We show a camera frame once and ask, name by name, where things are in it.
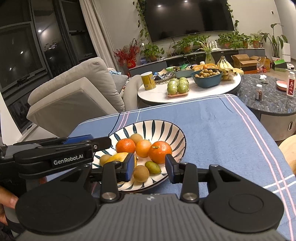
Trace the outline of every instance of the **white bowl with blue stripes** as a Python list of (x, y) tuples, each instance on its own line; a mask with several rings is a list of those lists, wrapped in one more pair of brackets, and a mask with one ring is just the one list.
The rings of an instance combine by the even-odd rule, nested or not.
[[(146, 120), (123, 127), (122, 129), (112, 134), (110, 136), (112, 141), (111, 148), (103, 151), (98, 151), (95, 153), (92, 168), (100, 167), (100, 157), (102, 155), (116, 154), (116, 143), (120, 139), (129, 138), (134, 133), (140, 134), (144, 139), (149, 140), (152, 144), (156, 141), (167, 142), (168, 144), (170, 144), (173, 150), (172, 156), (175, 158), (175, 160), (177, 162), (180, 162), (182, 160), (186, 150), (186, 139), (183, 131), (175, 124), (167, 121)], [(149, 157), (139, 157), (138, 165), (145, 165), (147, 161), (151, 161)], [(161, 173), (150, 174), (146, 182), (137, 182), (132, 177), (132, 179), (129, 182), (118, 183), (118, 190), (121, 192), (141, 192), (160, 184), (168, 177), (168, 175), (165, 169), (165, 165), (160, 164), (159, 166), (161, 168)]]

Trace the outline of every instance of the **marble table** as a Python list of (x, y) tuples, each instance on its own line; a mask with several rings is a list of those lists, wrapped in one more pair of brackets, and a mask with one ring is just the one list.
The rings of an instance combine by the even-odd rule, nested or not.
[[(262, 84), (260, 74), (245, 74), (242, 76), (238, 98), (256, 115), (265, 129), (275, 141), (284, 140), (296, 130), (296, 97), (286, 95), (279, 90), (276, 81), (268, 76), (269, 84)], [(263, 97), (255, 99), (256, 85), (262, 84)]]
[(203, 89), (197, 86), (197, 84), (194, 82), (192, 77), (187, 79), (189, 81), (190, 91), (186, 96), (173, 97), (173, 98), (168, 97), (167, 84), (157, 85), (156, 88), (148, 91), (146, 91), (144, 88), (144, 85), (142, 85), (138, 90), (138, 96), (142, 99), (144, 103), (153, 106), (153, 105), (201, 98), (201, 97), (206, 97), (210, 95), (220, 95), (225, 93), (236, 94), (241, 83), (241, 76), (238, 75), (234, 80), (221, 81), (221, 83), (217, 86), (214, 86), (208, 89)]

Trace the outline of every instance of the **blue tablecloth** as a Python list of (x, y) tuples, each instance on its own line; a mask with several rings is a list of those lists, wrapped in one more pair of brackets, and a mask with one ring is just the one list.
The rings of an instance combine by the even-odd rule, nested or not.
[[(117, 118), (115, 114), (85, 121), (70, 136), (106, 136)], [(199, 168), (219, 164), (276, 193), (285, 209), (278, 231), (288, 240), (296, 239), (296, 178), (277, 144), (236, 96), (208, 96), (124, 112), (114, 130), (151, 119), (166, 120), (182, 129), (187, 141), (183, 162)], [(166, 180), (146, 192), (180, 191), (181, 184), (172, 185)], [(207, 196), (206, 184), (200, 185), (200, 194)]]

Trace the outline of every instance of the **white stripe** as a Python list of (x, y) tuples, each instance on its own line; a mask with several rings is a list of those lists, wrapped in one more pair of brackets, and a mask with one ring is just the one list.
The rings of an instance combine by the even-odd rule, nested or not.
[[(191, 101), (186, 101), (186, 102), (178, 102), (178, 103), (174, 103), (174, 104), (166, 104), (166, 105), (160, 105), (158, 107), (146, 107), (144, 109), (140, 109), (140, 112), (143, 112), (143, 111), (146, 111), (146, 110), (153, 110), (153, 109), (158, 109), (158, 108), (163, 108), (163, 107), (167, 107), (167, 106), (173, 106), (173, 105), (179, 105), (179, 104), (186, 104), (186, 103), (191, 103), (191, 102), (196, 102), (196, 101), (202, 101), (202, 100), (209, 100), (209, 99), (220, 99), (220, 98), (226, 98), (227, 96), (225, 95), (217, 95), (216, 97), (212, 97), (212, 98), (206, 98), (206, 99), (201, 99), (201, 98), (204, 98), (204, 97), (200, 97), (198, 99), (194, 99), (194, 100), (191, 100)], [(135, 110), (135, 111), (131, 111), (131, 113), (137, 113), (139, 110)], [(95, 119), (91, 119), (91, 120), (87, 120), (85, 122), (82, 122), (80, 123), (79, 125), (81, 124), (84, 124), (84, 123), (88, 123), (88, 122), (92, 122), (92, 121), (97, 121), (97, 120), (102, 120), (102, 119), (105, 119), (105, 118), (109, 118), (109, 117), (113, 117), (113, 116), (116, 116), (118, 114), (113, 114), (113, 115), (107, 115), (107, 116), (104, 116), (104, 117), (98, 117), (98, 118), (95, 118)]]
[(139, 110), (139, 113), (138, 113), (138, 116), (137, 116), (137, 120), (136, 120), (136, 122), (138, 122), (138, 118), (139, 118), (139, 114), (140, 114), (140, 112), (141, 112), (141, 109)]
[(291, 182), (289, 185), (287, 185), (287, 187), (290, 187), (290, 186), (292, 186), (295, 183), (296, 183), (296, 181)]
[[(295, 177), (295, 175), (292, 174), (292, 175), (286, 177), (285, 180), (288, 180), (288, 179), (291, 178), (291, 177)], [(263, 188), (270, 188), (270, 187), (275, 186), (275, 185), (276, 185), (276, 183), (273, 183), (273, 184), (267, 185), (267, 186), (265, 186), (265, 187), (263, 187)]]

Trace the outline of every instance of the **gray sofa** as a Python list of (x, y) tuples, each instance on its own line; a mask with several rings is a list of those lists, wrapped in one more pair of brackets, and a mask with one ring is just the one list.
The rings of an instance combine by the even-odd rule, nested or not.
[(123, 85), (115, 84), (101, 58), (89, 59), (33, 90), (27, 118), (58, 137), (68, 137), (83, 121), (138, 109), (140, 75), (130, 79), (120, 96)]

